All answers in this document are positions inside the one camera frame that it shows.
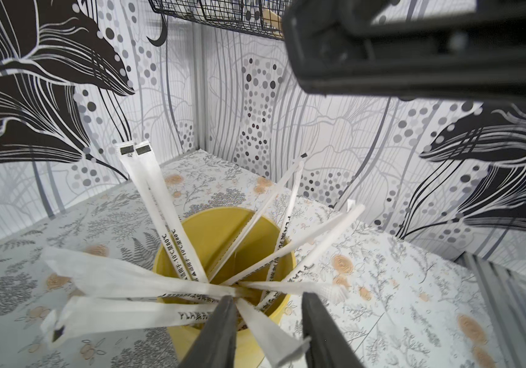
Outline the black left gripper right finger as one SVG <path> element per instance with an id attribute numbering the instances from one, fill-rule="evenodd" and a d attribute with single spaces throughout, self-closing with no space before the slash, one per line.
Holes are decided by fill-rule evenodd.
<path id="1" fill-rule="evenodd" d="M 317 294 L 304 292 L 302 323 L 304 337 L 310 338 L 308 367 L 363 368 Z"/>

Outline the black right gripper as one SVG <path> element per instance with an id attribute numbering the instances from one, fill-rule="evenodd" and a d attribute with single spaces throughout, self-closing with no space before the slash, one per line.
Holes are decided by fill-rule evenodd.
<path id="1" fill-rule="evenodd" d="M 282 21 L 309 94 L 526 99 L 526 1 L 376 25 L 384 1 L 296 1 Z"/>

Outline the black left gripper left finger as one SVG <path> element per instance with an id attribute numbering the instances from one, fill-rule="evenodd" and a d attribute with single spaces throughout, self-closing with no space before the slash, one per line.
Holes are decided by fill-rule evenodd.
<path id="1" fill-rule="evenodd" d="M 228 367 L 235 365 L 238 310 L 230 296 L 220 300 L 202 332 L 178 368 Z"/>

